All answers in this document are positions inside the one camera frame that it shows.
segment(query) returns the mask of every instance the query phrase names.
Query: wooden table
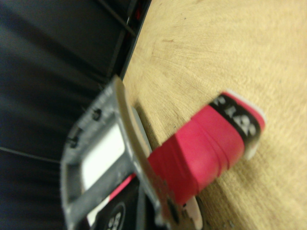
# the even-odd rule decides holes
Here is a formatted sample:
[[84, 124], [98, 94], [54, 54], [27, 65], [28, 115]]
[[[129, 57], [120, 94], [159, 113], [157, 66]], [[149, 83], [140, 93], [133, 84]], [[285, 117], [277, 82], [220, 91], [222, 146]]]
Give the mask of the wooden table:
[[232, 89], [268, 124], [201, 193], [212, 229], [307, 229], [307, 1], [153, 0], [124, 84], [153, 148]]

